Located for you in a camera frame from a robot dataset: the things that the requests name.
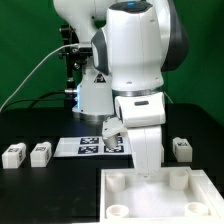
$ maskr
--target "white box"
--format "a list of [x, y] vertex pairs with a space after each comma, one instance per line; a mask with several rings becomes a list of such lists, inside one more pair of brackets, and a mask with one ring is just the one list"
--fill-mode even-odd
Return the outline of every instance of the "white box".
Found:
[[[188, 188], [175, 190], [169, 185], [173, 170], [189, 174]], [[107, 175], [123, 173], [125, 188], [120, 192], [107, 189]], [[185, 216], [185, 206], [196, 202], [208, 208], [206, 216]], [[112, 205], [129, 208], [128, 218], [108, 219], [107, 209]], [[134, 169], [102, 170], [100, 223], [146, 224], [223, 224], [224, 200], [202, 170], [190, 167], [161, 168], [157, 176], [144, 178]]]
[[10, 145], [2, 154], [2, 164], [4, 169], [16, 169], [26, 158], [26, 145], [19, 143]]
[[192, 162], [193, 149], [187, 139], [173, 139], [173, 153], [177, 162]]
[[31, 167], [46, 167], [52, 156], [49, 142], [39, 143], [30, 154]]

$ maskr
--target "white plastic container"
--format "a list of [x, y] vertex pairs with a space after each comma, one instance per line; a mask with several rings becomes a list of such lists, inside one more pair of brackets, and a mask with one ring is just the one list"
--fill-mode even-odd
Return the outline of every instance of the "white plastic container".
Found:
[[37, 144], [30, 154], [31, 167], [46, 167], [51, 156], [51, 143], [43, 142]]
[[16, 169], [26, 158], [26, 145], [19, 143], [10, 145], [2, 154], [2, 165], [4, 169]]
[[[107, 188], [107, 176], [116, 173], [124, 174], [125, 188], [113, 192]], [[190, 167], [161, 168], [150, 178], [137, 175], [134, 169], [102, 170], [101, 223], [113, 223], [108, 210], [115, 205], [129, 211], [127, 218], [116, 219], [116, 223], [224, 224], [222, 196], [204, 171]]]

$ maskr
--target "black cable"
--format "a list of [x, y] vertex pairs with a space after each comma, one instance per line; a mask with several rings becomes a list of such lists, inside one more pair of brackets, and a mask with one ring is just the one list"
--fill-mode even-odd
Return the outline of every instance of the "black cable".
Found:
[[9, 103], [9, 104], [6, 104], [4, 106], [4, 108], [2, 109], [2, 112], [5, 111], [5, 109], [13, 104], [17, 104], [17, 103], [22, 103], [22, 102], [30, 102], [30, 101], [64, 101], [64, 100], [71, 100], [71, 99], [68, 99], [68, 98], [65, 98], [65, 99], [25, 99], [25, 100], [17, 100], [17, 101], [14, 101], [12, 103]]
[[55, 92], [49, 92], [49, 93], [45, 93], [44, 95], [40, 96], [38, 99], [36, 99], [33, 103], [30, 104], [30, 106], [28, 107], [29, 109], [30, 108], [33, 108], [40, 100], [48, 97], [48, 96], [53, 96], [53, 95], [56, 95], [56, 94], [64, 94], [64, 91], [55, 91]]

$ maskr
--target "small white cube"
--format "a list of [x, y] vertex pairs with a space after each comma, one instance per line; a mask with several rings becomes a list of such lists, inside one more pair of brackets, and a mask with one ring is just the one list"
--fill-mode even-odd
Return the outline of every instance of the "small white cube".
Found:
[[16, 169], [26, 158], [26, 145], [19, 143], [10, 145], [9, 148], [2, 154], [2, 165], [4, 169]]
[[193, 149], [187, 139], [173, 139], [173, 153], [177, 162], [192, 162]]
[[51, 143], [37, 144], [30, 154], [31, 167], [46, 167], [51, 156]]

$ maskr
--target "white tray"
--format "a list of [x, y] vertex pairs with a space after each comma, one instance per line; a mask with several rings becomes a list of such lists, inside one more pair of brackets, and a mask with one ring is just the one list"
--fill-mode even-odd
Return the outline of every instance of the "white tray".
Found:
[[[171, 170], [185, 170], [189, 173], [189, 187], [183, 191], [169, 186]], [[121, 172], [125, 175], [125, 189], [113, 193], [106, 188], [106, 175]], [[200, 202], [209, 208], [209, 215], [185, 217], [184, 207], [190, 202]], [[111, 222], [106, 218], [106, 209], [111, 205], [125, 205], [129, 208], [126, 222], [147, 223], [224, 223], [224, 200], [202, 170], [189, 167], [161, 168], [151, 179], [136, 175], [134, 169], [102, 170], [100, 222]]]

